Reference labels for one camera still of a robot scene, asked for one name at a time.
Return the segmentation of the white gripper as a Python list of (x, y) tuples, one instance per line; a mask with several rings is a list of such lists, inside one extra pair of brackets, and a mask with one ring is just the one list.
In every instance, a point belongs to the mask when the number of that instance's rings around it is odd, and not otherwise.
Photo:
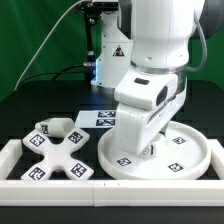
[(152, 156), (150, 144), (154, 138), (165, 143), (166, 133), (160, 131), (184, 104), (186, 85), (183, 72), (150, 74), (130, 66), (114, 92), (116, 146), (144, 158)]

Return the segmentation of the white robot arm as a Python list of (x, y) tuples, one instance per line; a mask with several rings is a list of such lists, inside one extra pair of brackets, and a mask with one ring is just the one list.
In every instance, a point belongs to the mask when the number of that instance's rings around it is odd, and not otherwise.
[(131, 48), (116, 59), (111, 47), (97, 62), (94, 83), (118, 102), (99, 151), (139, 156), (184, 104), (184, 73), (201, 69), (188, 65), (189, 39), (205, 44), (224, 27), (224, 0), (120, 0), (118, 19), (130, 22)]

